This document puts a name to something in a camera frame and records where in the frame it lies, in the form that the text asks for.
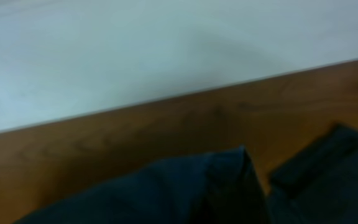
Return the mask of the dark blue denim shorts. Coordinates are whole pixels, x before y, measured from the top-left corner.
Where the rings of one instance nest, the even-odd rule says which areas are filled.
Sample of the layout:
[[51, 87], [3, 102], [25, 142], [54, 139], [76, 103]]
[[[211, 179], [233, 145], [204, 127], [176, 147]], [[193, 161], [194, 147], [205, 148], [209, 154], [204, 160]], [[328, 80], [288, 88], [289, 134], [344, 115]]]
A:
[[36, 210], [22, 223], [269, 223], [243, 147], [174, 157]]

